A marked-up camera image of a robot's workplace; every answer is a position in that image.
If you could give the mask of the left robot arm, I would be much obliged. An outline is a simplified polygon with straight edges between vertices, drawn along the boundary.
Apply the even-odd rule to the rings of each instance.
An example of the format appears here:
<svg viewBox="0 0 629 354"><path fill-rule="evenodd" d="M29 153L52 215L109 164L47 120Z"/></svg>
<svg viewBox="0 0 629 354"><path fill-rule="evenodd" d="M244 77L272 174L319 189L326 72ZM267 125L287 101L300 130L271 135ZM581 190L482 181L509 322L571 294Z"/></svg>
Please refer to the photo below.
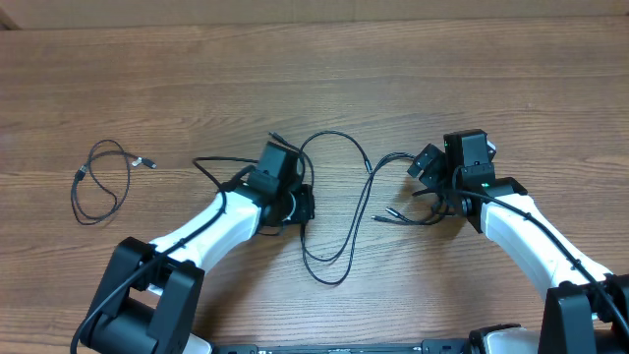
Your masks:
<svg viewBox="0 0 629 354"><path fill-rule="evenodd" d="M186 224L150 242L119 243L70 350L83 344L98 353L211 352L192 333L204 277L263 227L313 219L305 168L300 150L269 142Z"/></svg>

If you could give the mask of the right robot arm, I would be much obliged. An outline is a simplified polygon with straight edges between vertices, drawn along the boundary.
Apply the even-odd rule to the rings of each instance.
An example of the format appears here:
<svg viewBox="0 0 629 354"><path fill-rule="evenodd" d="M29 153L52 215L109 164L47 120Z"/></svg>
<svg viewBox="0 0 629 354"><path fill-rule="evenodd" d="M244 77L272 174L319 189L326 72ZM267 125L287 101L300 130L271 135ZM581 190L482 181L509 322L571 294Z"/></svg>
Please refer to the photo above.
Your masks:
<svg viewBox="0 0 629 354"><path fill-rule="evenodd" d="M628 277L579 251L515 178L496 177L495 154L485 131L459 131L444 135L442 147L427 145L408 169L426 193L499 246L543 300L540 330L519 324L475 329L462 352L627 352Z"/></svg>

